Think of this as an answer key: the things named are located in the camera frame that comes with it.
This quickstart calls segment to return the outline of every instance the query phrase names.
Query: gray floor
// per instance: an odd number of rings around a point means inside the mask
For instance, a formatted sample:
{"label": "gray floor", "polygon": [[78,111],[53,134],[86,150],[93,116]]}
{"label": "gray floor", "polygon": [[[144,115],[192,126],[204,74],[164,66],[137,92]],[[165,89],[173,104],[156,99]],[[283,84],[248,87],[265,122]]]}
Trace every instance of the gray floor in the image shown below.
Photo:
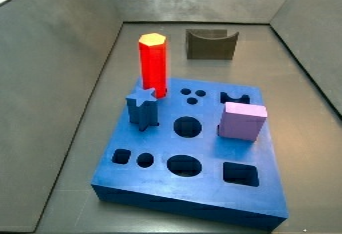
{"label": "gray floor", "polygon": [[[233,60],[187,60],[187,28],[225,28],[228,34],[239,31]],[[137,39],[151,32],[168,38],[169,76],[261,89],[290,210],[290,218],[275,232],[340,233],[340,120],[268,26],[204,24],[124,25],[37,232],[257,233],[223,223],[100,202],[90,189],[90,177],[125,104],[124,97],[139,75]]]}

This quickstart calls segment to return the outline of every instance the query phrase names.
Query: red block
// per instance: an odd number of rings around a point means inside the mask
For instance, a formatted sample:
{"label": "red block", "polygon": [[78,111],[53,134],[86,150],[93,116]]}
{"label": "red block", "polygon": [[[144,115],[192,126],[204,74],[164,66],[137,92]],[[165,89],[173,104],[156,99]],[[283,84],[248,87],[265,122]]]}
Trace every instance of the red block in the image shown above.
{"label": "red block", "polygon": [[155,88],[156,98],[165,96],[165,37],[157,33],[139,39],[143,88]]}

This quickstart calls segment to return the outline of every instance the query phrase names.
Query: hole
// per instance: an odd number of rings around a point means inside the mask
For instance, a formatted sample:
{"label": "hole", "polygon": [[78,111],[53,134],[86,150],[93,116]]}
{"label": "hole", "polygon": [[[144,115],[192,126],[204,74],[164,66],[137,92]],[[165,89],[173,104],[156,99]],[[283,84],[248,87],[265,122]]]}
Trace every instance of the hole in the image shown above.
{"label": "hole", "polygon": [[220,103],[236,102],[236,103],[249,104],[249,101],[251,99],[247,94],[244,94],[240,98],[233,99],[227,95],[227,93],[220,92]]}
{"label": "hole", "polygon": [[205,92],[203,90],[197,90],[195,92],[195,94],[199,96],[199,97],[203,97],[205,95]]}
{"label": "hole", "polygon": [[192,138],[199,135],[201,125],[192,117],[181,117],[175,120],[173,130],[176,134],[184,138]]}
{"label": "hole", "polygon": [[168,170],[177,176],[192,177],[201,171],[201,164],[193,157],[176,155],[167,160]]}
{"label": "hole", "polygon": [[180,90],[180,93],[181,93],[183,95],[188,95],[188,94],[191,94],[191,90],[187,89],[187,88],[183,88],[183,89]]}
{"label": "hole", "polygon": [[191,105],[193,105],[193,104],[197,103],[197,99],[193,98],[193,97],[189,97],[189,98],[187,98],[187,103],[191,104]]}
{"label": "hole", "polygon": [[131,157],[131,151],[125,149],[117,149],[112,154],[112,163],[127,164]]}
{"label": "hole", "polygon": [[153,164],[153,156],[149,153],[140,154],[136,163],[143,168],[149,167]]}
{"label": "hole", "polygon": [[228,183],[259,186],[257,171],[255,166],[224,162],[223,180]]}

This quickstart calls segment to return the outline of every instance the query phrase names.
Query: blue star block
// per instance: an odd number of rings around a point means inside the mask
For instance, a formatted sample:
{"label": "blue star block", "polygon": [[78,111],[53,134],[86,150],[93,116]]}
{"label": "blue star block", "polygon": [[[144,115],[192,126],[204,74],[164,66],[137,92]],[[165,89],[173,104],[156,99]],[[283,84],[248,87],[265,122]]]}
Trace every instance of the blue star block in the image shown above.
{"label": "blue star block", "polygon": [[155,88],[144,90],[137,87],[125,101],[129,122],[139,125],[139,131],[144,131],[148,126],[157,126]]}

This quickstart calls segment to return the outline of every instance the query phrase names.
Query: square hole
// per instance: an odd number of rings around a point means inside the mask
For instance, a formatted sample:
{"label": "square hole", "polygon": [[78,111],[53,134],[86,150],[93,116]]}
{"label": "square hole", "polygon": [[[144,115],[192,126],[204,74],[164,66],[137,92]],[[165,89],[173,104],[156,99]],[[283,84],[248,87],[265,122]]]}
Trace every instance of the square hole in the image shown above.
{"label": "square hole", "polygon": [[228,183],[259,186],[257,170],[255,166],[224,162],[223,180]]}
{"label": "square hole", "polygon": [[129,157],[131,157],[129,150],[117,149],[112,154],[112,163],[124,165],[128,163]]}

